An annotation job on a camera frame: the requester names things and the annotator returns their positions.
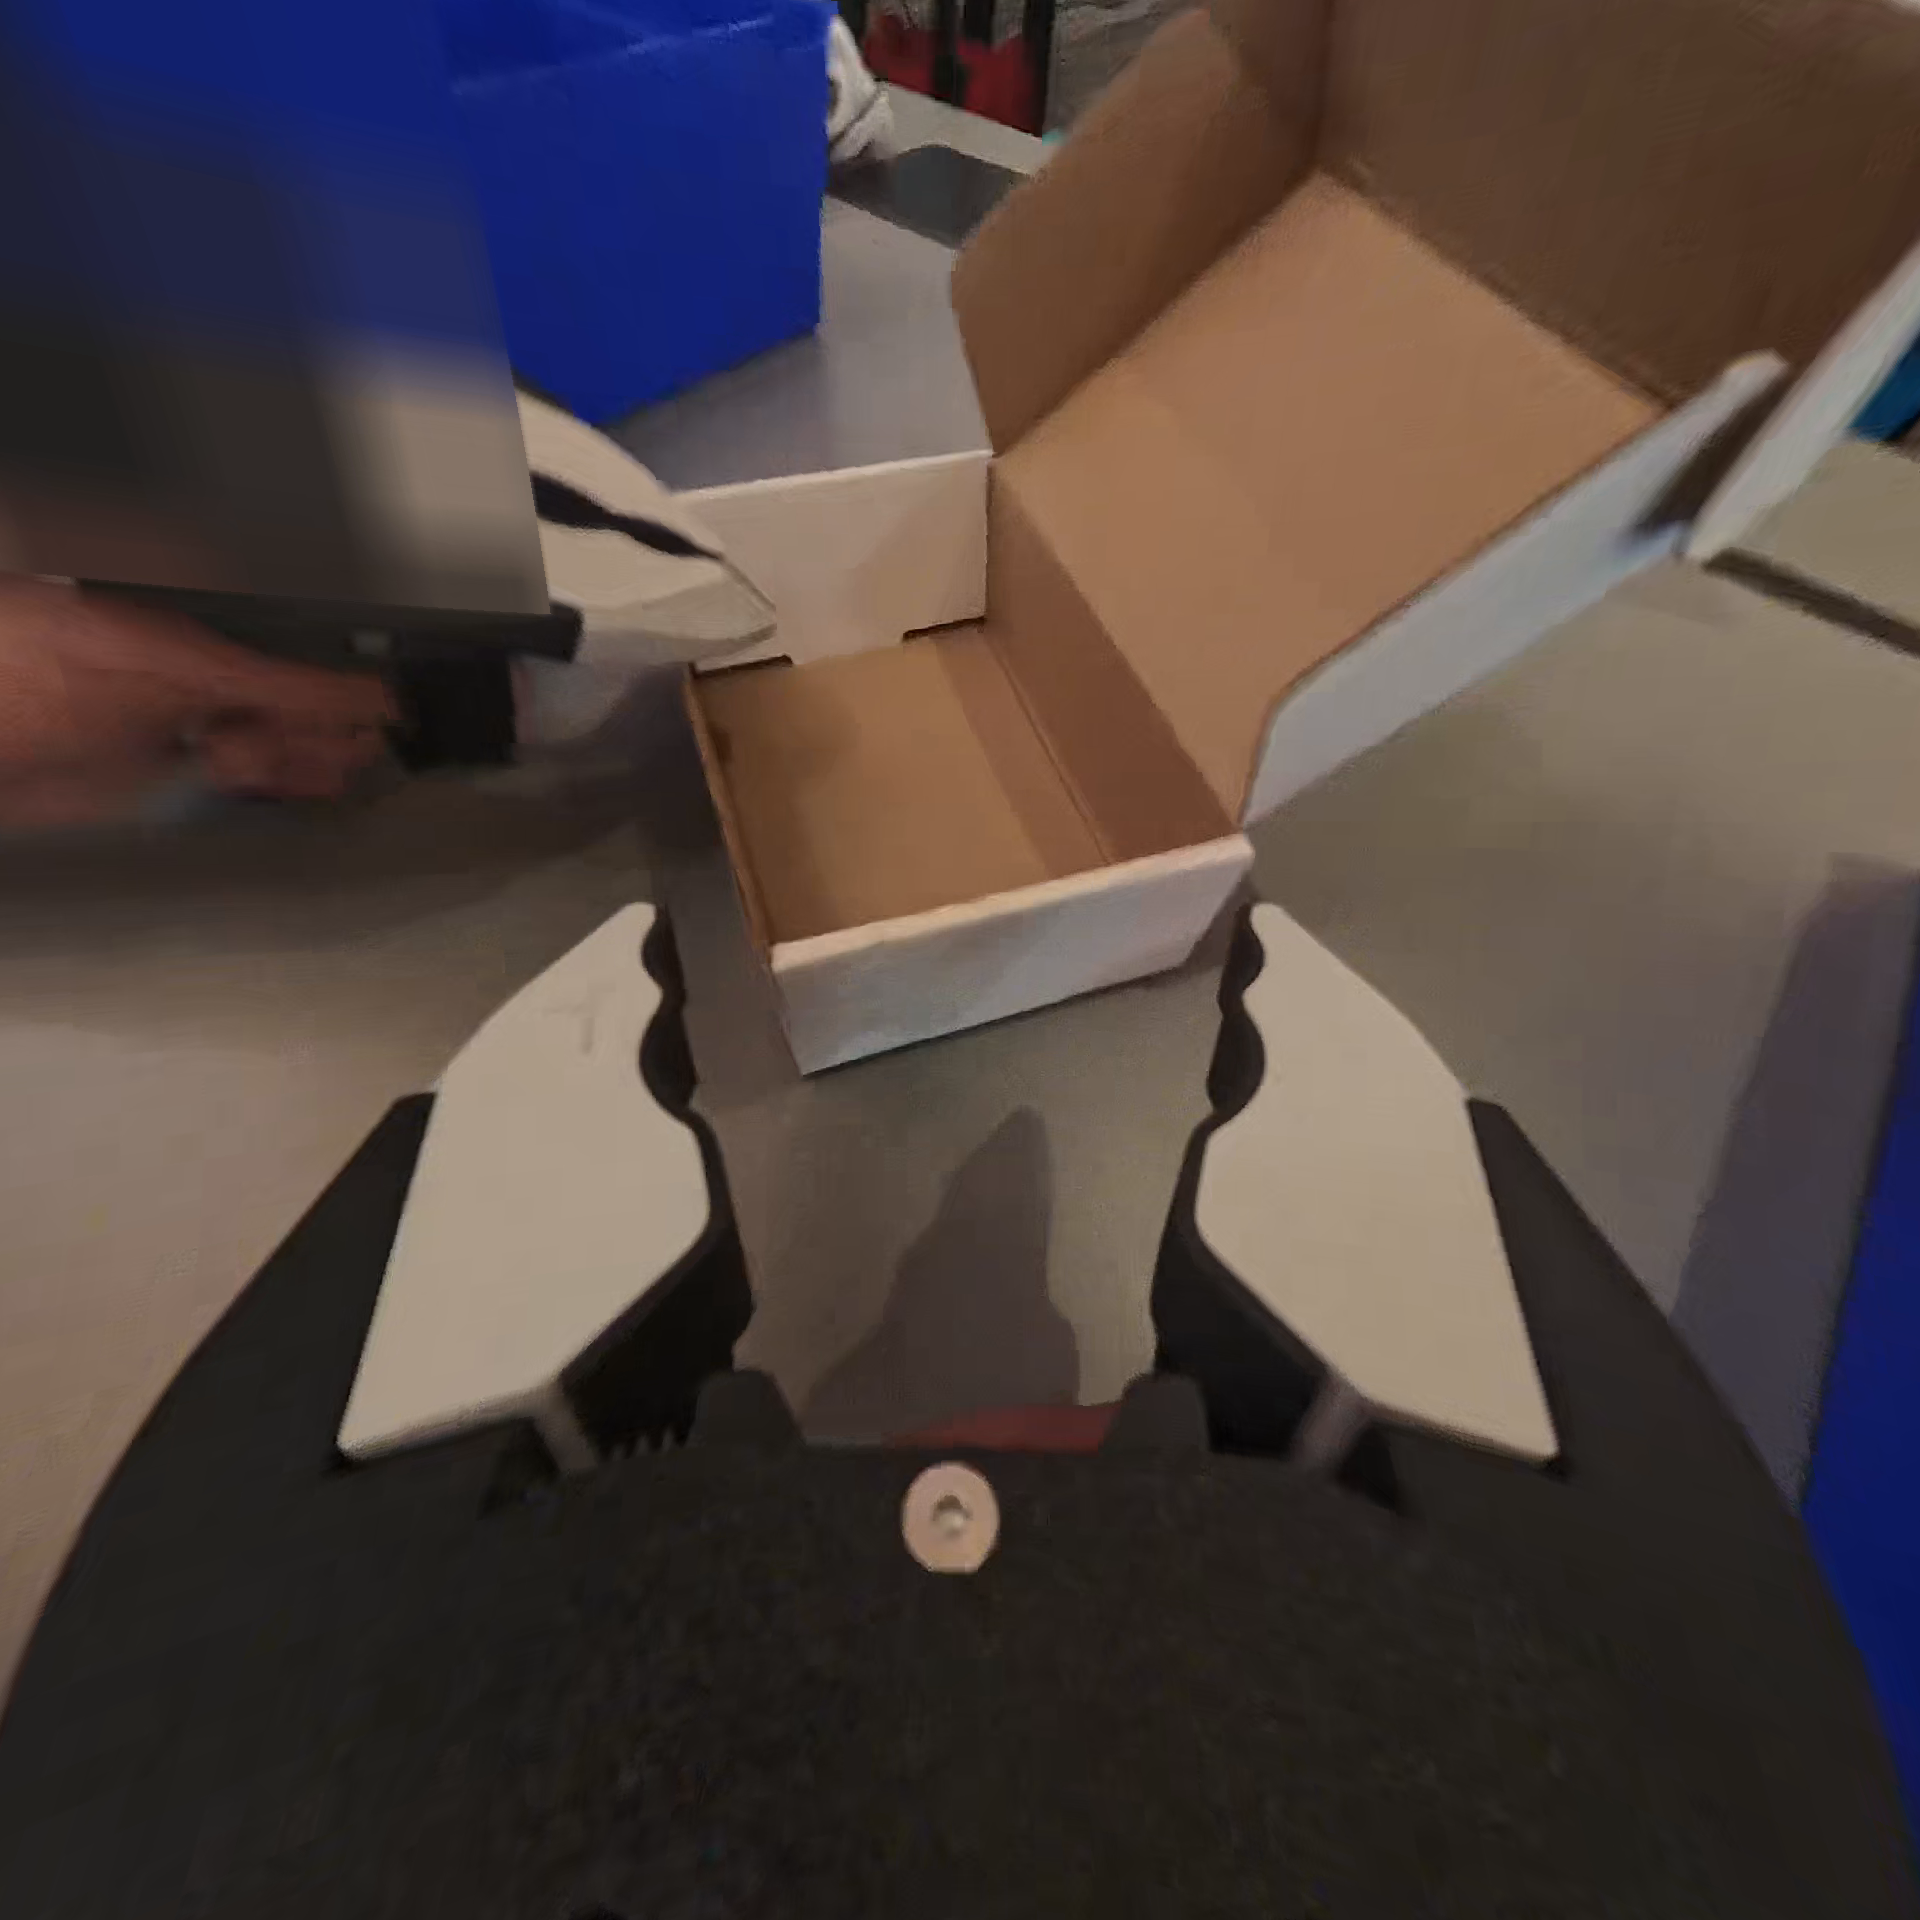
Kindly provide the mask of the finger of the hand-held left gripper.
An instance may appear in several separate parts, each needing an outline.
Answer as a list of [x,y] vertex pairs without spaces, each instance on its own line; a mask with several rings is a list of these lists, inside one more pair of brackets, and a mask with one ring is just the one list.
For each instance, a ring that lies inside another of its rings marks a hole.
[[651,551],[710,551],[679,499],[620,439],[542,395],[516,395],[537,524],[621,535]]
[[777,636],[773,600],[729,559],[552,520],[537,559],[550,604],[576,614],[573,662],[696,662]]

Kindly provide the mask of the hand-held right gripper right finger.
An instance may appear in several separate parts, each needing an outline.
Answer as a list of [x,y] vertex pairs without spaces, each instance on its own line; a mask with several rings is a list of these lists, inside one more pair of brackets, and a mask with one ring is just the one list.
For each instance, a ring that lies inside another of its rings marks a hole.
[[1237,916],[1210,1110],[1152,1259],[1152,1373],[1213,1455],[1345,1468],[1373,1433],[1557,1461],[1468,1091],[1282,907]]

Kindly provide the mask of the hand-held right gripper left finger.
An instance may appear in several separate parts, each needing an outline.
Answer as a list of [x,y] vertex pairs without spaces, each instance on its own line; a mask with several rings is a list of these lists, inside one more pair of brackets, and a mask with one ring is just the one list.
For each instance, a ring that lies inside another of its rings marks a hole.
[[441,1069],[340,1452],[526,1421],[556,1468],[673,1445],[753,1320],[691,1104],[673,924],[631,901]]

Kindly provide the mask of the blue plastic bin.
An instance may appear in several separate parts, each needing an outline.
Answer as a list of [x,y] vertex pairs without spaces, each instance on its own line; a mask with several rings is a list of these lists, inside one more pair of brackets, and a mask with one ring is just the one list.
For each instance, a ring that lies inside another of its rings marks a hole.
[[815,0],[438,6],[516,382],[587,423],[815,335]]
[[1823,1381],[1802,1525],[1885,1693],[1920,1662],[1920,994],[1890,1056]]

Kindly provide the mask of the white cardboard box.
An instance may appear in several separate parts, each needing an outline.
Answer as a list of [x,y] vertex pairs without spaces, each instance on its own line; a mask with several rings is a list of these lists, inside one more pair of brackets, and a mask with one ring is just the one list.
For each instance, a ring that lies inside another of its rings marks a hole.
[[953,259],[989,453],[696,493],[681,688],[805,1075],[1180,965],[1247,832],[1916,335],[1916,6],[1188,6]]

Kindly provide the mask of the person's left hand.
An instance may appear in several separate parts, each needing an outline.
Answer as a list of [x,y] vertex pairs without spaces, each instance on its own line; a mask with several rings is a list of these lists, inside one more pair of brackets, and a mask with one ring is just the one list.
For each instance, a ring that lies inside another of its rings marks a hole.
[[340,800],[395,718],[375,672],[254,656],[74,583],[0,583],[0,825],[106,825],[175,782]]

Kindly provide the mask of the red object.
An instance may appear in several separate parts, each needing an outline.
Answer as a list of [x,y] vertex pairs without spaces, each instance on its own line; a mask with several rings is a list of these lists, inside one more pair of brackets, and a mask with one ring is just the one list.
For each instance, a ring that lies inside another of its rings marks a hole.
[[1057,0],[862,0],[843,12],[878,83],[1045,129]]

